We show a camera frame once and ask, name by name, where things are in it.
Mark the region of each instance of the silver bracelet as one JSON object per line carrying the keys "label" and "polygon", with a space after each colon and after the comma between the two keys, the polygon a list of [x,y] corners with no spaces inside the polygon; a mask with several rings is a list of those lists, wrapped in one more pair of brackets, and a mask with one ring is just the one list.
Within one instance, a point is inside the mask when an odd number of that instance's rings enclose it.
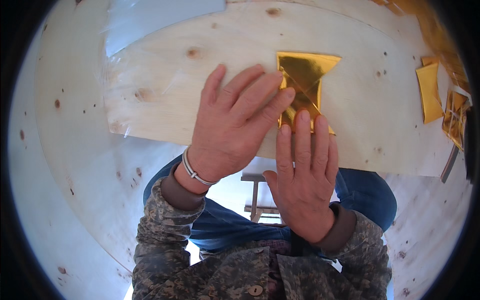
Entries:
{"label": "silver bracelet", "polygon": [[189,164],[188,158],[187,158],[187,152],[188,152],[188,149],[190,149],[190,146],[191,146],[191,145],[189,145],[189,146],[187,147],[187,149],[185,149],[185,151],[183,151],[183,154],[182,154],[182,156],[181,156],[181,161],[182,161],[182,163],[183,163],[183,166],[185,167],[185,170],[187,170],[187,173],[188,173],[188,175],[190,176],[190,178],[195,178],[195,179],[197,179],[198,181],[200,181],[201,183],[206,184],[206,185],[214,185],[214,184],[218,183],[220,180],[212,182],[212,181],[206,181],[206,180],[201,179],[201,178],[197,175],[197,172],[195,172],[195,171],[192,169],[192,167],[190,167],[190,164]]}

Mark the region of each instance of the jacket sleeve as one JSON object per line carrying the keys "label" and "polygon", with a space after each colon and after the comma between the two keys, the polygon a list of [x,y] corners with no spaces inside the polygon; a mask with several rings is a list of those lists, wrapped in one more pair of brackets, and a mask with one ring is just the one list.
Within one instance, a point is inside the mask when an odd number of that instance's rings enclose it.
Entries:
{"label": "jacket sleeve", "polygon": [[162,195],[160,178],[152,187],[144,213],[138,224],[132,285],[133,299],[143,299],[177,272],[190,266],[185,250],[192,224],[200,216],[199,207],[184,211],[171,206]]}
{"label": "jacket sleeve", "polygon": [[365,299],[386,299],[386,288],[392,278],[387,267],[387,246],[381,239],[382,229],[359,212],[354,211],[356,224],[347,243],[328,257],[342,264],[342,274]]}

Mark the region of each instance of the wood knot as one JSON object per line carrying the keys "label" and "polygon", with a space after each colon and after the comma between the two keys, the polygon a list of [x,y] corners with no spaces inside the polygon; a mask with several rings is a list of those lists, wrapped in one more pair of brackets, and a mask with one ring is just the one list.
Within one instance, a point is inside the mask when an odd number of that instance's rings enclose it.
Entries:
{"label": "wood knot", "polygon": [[139,88],[135,92],[135,98],[138,102],[154,102],[155,93],[151,89]]}
{"label": "wood knot", "polygon": [[187,50],[187,57],[191,60],[196,60],[196,59],[200,58],[200,48],[190,47]]}
{"label": "wood knot", "polygon": [[279,8],[269,8],[266,10],[266,13],[272,18],[278,17],[281,14],[281,9]]}

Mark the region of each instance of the gold foil scrap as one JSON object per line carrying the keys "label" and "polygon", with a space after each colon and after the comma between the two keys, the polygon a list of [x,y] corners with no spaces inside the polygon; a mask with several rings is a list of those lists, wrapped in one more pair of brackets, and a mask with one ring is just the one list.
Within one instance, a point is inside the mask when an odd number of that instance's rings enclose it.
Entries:
{"label": "gold foil scrap", "polygon": [[438,95],[438,63],[431,63],[415,71],[417,72],[420,86],[423,123],[427,124],[445,115],[440,96]]}
{"label": "gold foil scrap", "polygon": [[313,121],[320,115],[322,76],[330,71],[340,60],[340,57],[324,54],[277,52],[277,68],[283,73],[280,89],[293,87],[295,98],[290,107],[278,118],[278,127],[288,124],[295,132],[295,116],[300,109],[310,113],[310,129],[314,132]]}
{"label": "gold foil scrap", "polygon": [[466,111],[469,106],[470,104],[466,96],[455,91],[448,91],[442,130],[462,151],[465,121],[467,119]]}
{"label": "gold foil scrap", "polygon": [[430,64],[433,64],[433,63],[439,63],[440,62],[440,59],[438,57],[422,57],[421,58],[421,63],[422,65],[425,67],[425,66],[428,66]]}

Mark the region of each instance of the gold paper square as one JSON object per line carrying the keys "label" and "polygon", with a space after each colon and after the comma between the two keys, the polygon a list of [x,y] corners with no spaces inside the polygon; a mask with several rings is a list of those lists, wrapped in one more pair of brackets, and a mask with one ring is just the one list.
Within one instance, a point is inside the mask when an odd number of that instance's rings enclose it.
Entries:
{"label": "gold paper square", "polygon": [[438,95],[438,62],[432,62],[415,71],[417,72],[420,86],[423,123],[427,124],[445,115],[440,96]]}
{"label": "gold paper square", "polygon": [[277,52],[277,68],[283,73],[280,89],[293,87],[295,99],[292,104],[278,118],[278,127],[288,124],[295,132],[295,116],[297,111],[304,108],[310,113],[310,129],[313,133],[313,121],[320,115],[322,76],[330,71],[340,57],[325,54]]}

